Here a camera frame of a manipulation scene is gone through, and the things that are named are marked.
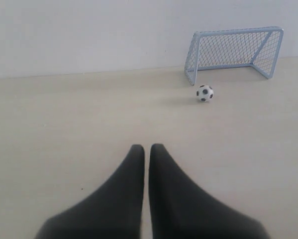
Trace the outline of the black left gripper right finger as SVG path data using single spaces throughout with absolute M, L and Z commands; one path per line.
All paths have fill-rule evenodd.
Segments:
M 150 150 L 149 202 L 155 239 L 268 239 L 264 226 L 199 187 L 165 146 Z

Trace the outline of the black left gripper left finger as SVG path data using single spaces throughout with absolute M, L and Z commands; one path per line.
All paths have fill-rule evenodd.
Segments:
M 139 239 L 145 152 L 131 146 L 125 159 L 96 191 L 49 218 L 37 239 Z

